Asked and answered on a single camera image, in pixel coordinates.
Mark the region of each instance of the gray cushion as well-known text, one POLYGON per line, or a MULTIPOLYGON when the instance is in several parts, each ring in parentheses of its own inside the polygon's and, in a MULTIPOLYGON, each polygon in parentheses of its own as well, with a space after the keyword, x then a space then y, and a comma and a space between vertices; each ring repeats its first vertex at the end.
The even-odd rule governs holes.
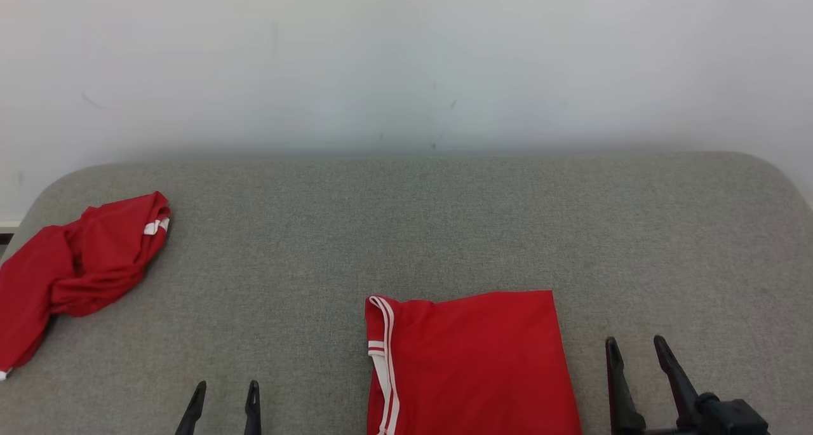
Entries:
POLYGON ((614 335, 650 426, 676 418, 652 337, 699 391, 810 432, 813 213, 729 152, 98 166, 43 192, 9 253, 89 204, 160 190, 170 234, 142 284, 60 317, 0 383, 2 433, 174 433, 208 380, 201 435, 364 433, 363 301, 551 288, 585 433, 609 427, 614 335))

